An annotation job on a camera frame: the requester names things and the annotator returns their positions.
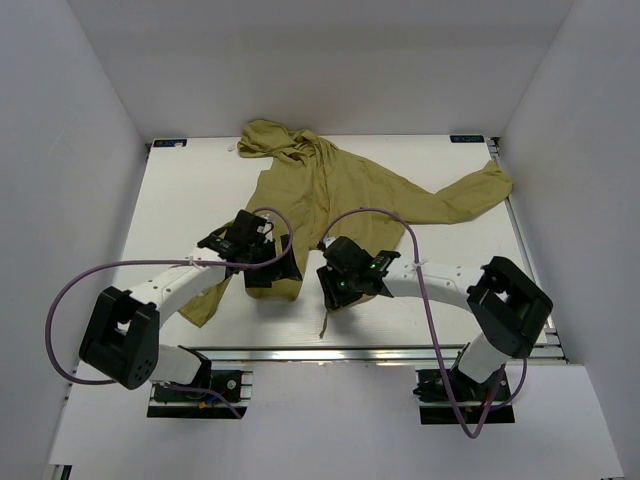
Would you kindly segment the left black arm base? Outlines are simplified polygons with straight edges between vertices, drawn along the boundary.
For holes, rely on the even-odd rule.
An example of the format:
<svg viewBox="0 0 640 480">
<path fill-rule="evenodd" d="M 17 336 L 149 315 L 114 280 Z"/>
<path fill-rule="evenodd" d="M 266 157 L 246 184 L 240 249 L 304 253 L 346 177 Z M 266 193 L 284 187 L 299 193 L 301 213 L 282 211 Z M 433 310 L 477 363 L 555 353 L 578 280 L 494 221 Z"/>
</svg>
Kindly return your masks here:
<svg viewBox="0 0 640 480">
<path fill-rule="evenodd" d="M 253 372 L 243 364 L 214 363 L 197 385 L 154 383 L 146 416 L 150 419 L 241 420 L 252 396 Z"/>
</svg>

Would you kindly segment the olive green jacket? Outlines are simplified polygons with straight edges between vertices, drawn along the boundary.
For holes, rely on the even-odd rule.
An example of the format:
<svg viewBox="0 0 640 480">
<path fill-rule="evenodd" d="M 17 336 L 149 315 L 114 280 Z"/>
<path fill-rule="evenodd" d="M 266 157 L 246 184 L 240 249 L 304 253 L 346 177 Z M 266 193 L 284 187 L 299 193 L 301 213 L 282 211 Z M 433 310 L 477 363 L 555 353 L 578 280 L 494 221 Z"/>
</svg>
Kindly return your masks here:
<svg viewBox="0 0 640 480">
<path fill-rule="evenodd" d="M 512 179 L 489 161 L 437 192 L 429 192 L 395 172 L 404 160 L 395 153 L 389 165 L 344 150 L 309 131 L 255 120 L 245 125 L 233 158 L 220 164 L 222 191 L 233 198 L 232 176 L 248 175 L 240 199 L 247 208 L 274 207 L 294 232 L 292 252 L 305 269 L 323 232 L 345 235 L 370 253 L 396 247 L 410 225 L 456 225 L 476 219 L 503 202 Z"/>
</svg>

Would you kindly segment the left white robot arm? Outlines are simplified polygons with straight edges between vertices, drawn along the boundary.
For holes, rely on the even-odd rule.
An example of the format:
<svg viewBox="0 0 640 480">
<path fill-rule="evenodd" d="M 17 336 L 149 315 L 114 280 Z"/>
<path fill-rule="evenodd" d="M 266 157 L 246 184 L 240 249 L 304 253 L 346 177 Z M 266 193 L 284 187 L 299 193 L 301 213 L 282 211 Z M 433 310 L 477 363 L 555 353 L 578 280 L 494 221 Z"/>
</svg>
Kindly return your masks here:
<svg viewBox="0 0 640 480">
<path fill-rule="evenodd" d="M 163 324 L 206 290 L 232 275 L 269 288 L 281 279 L 301 280 L 293 252 L 293 229 L 276 235 L 274 209 L 241 210 L 233 222 L 197 242 L 184 259 L 127 290 L 111 286 L 94 306 L 79 349 L 80 359 L 123 387 L 174 383 L 188 398 L 211 387 L 208 360 L 194 350 L 163 345 Z"/>
</svg>

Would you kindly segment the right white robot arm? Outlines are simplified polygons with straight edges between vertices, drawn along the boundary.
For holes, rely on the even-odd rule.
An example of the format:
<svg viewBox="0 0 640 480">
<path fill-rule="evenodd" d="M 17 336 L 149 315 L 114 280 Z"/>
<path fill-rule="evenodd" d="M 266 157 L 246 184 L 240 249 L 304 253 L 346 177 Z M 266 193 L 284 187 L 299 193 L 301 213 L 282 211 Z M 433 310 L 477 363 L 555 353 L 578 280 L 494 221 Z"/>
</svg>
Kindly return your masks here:
<svg viewBox="0 0 640 480">
<path fill-rule="evenodd" d="M 451 374 L 453 390 L 472 399 L 510 359 L 527 359 L 553 302 L 510 259 L 495 256 L 480 267 L 418 264 L 396 251 L 372 256 L 340 236 L 320 245 L 326 265 L 317 270 L 325 308 L 339 310 L 363 297 L 427 299 L 470 312 L 481 333 Z"/>
</svg>

